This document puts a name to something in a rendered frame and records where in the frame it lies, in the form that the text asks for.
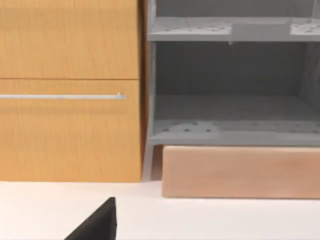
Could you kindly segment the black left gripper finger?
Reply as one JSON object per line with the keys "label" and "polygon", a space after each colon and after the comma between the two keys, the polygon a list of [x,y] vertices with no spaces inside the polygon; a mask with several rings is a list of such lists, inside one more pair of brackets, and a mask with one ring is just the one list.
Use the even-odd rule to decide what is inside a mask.
{"label": "black left gripper finger", "polygon": [[64,240],[116,240],[116,198],[109,197]]}

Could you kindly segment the wooden cupboard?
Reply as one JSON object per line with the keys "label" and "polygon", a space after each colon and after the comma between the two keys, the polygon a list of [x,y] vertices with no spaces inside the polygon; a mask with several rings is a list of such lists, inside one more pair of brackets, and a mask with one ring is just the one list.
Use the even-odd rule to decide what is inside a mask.
{"label": "wooden cupboard", "polygon": [[[146,141],[146,0],[138,2],[138,37],[139,37],[139,77],[137,79],[92,79],[92,80],[137,80],[139,81],[139,109],[140,109],[140,144],[141,144],[141,177],[143,169],[143,155]],[[41,79],[41,78],[0,78],[0,80],[91,80],[91,79]]]}

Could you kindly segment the pale wooden drawer front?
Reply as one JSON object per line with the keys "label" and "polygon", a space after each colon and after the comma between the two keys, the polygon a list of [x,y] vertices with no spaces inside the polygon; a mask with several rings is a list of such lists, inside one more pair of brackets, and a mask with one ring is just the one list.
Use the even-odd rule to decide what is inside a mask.
{"label": "pale wooden drawer front", "polygon": [[320,199],[320,147],[167,145],[162,195]]}

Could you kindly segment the plain wooden drawer front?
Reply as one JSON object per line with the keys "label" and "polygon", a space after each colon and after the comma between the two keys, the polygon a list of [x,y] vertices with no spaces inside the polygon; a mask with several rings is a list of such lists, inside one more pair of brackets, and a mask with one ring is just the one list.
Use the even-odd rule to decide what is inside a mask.
{"label": "plain wooden drawer front", "polygon": [[0,78],[137,79],[138,0],[0,0]]}

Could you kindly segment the grey pierced drawer inside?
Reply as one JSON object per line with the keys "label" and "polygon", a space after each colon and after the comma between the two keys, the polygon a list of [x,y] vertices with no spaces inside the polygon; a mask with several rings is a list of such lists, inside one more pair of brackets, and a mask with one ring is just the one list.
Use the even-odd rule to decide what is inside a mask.
{"label": "grey pierced drawer inside", "polygon": [[320,0],[147,2],[149,146],[320,146]]}

